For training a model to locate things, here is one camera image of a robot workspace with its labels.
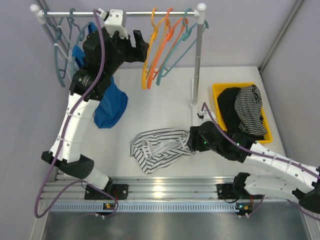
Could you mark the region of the yellow hanger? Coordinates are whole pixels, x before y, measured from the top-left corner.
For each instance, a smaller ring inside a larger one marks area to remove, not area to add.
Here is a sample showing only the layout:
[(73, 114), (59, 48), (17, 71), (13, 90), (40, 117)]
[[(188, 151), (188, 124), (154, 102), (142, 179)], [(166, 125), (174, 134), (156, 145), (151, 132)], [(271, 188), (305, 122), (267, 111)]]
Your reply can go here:
[(162, 33), (159, 45), (157, 47), (157, 50), (155, 52), (155, 55), (157, 55), (159, 53), (159, 50), (160, 50), (160, 44), (163, 43), (165, 35), (167, 33), (167, 29), (168, 29), (168, 27), (167, 27), (167, 25), (165, 23), (165, 21), (166, 21), (165, 17), (163, 17), (157, 24), (155, 24), (156, 11), (157, 11), (156, 7), (152, 9), (151, 25), (153, 27), (153, 32), (152, 32), (151, 37), (150, 37), (149, 47), (148, 47), (147, 54), (146, 54), (146, 60), (144, 61), (143, 68), (142, 68), (142, 73), (141, 73), (141, 87), (142, 87), (143, 90), (147, 89), (148, 77), (149, 77), (149, 75), (151, 73), (151, 68), (154, 65), (154, 62), (156, 60), (155, 56), (151, 60), (151, 52), (152, 52), (153, 44), (155, 43), (155, 41), (158, 38), (158, 34), (160, 32), (161, 26), (164, 25), (163, 33)]

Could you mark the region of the white black-striped tank top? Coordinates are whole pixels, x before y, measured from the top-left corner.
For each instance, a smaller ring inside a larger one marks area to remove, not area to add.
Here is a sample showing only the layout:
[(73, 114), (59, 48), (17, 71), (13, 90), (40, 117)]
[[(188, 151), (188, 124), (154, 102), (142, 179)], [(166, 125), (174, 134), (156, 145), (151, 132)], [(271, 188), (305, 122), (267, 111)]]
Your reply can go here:
[(146, 175), (167, 168), (179, 158), (192, 156), (187, 146), (190, 132), (178, 128), (161, 128), (137, 134), (130, 141), (130, 156)]

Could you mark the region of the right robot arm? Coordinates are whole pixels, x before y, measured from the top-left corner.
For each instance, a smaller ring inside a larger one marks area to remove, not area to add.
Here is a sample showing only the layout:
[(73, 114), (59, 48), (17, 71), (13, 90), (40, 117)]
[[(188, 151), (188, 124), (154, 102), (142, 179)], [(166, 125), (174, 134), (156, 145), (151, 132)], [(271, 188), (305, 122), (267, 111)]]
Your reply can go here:
[(240, 172), (233, 180), (237, 198), (266, 195), (287, 199), (302, 208), (320, 212), (320, 169), (279, 155), (244, 133), (227, 133), (211, 121), (190, 127), (187, 146), (193, 152), (213, 151), (229, 161), (252, 165), (270, 174), (262, 177)]

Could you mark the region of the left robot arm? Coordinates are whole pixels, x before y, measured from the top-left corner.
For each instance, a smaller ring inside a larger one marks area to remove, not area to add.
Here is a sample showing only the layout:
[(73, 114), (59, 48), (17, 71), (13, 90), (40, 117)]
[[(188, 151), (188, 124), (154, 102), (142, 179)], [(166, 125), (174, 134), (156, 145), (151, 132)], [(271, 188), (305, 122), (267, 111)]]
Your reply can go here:
[(111, 88), (114, 73), (124, 62), (143, 63), (147, 58), (149, 43), (140, 30), (134, 30), (133, 36), (135, 46), (129, 37), (110, 34), (105, 28), (87, 35), (82, 45), (84, 63), (72, 77), (61, 128), (53, 146), (41, 155), (43, 161), (65, 174), (95, 186), (103, 199), (113, 194), (112, 180), (95, 167), (94, 160), (81, 154), (81, 146), (92, 116)]

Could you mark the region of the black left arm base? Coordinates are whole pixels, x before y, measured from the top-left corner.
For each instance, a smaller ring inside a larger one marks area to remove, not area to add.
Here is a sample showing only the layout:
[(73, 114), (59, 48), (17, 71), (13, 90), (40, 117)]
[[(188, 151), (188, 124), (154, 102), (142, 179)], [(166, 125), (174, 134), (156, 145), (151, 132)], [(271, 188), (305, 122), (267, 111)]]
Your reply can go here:
[[(111, 192), (109, 193), (116, 200), (126, 200), (129, 193), (128, 184), (114, 184), (112, 186)], [(84, 194), (85, 200), (110, 200), (111, 198), (105, 194), (100, 193), (96, 189), (87, 185)]]

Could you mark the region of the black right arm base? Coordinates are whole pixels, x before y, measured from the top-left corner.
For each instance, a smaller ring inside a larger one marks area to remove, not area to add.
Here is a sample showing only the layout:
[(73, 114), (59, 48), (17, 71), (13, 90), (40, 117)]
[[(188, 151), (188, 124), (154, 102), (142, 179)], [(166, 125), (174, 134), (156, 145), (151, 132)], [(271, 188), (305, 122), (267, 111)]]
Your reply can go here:
[(234, 200), (249, 200), (248, 193), (239, 193), (233, 188), (232, 183), (220, 183), (216, 185), (217, 195), (219, 200), (234, 201)]

